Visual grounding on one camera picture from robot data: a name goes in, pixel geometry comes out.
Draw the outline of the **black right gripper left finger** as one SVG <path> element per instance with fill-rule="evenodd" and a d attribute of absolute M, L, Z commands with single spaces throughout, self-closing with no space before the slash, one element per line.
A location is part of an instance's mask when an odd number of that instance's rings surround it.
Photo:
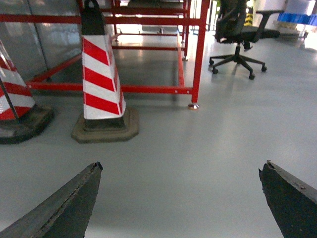
<path fill-rule="evenodd" d="M 83 238 L 103 167 L 91 163 L 49 198 L 0 232 L 2 238 Z"/>

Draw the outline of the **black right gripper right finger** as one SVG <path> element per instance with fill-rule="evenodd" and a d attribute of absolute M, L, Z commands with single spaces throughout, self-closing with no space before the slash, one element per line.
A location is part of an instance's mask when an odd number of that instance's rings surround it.
<path fill-rule="evenodd" d="M 317 190 L 267 161 L 259 170 L 263 192 L 285 238 L 317 236 Z"/>

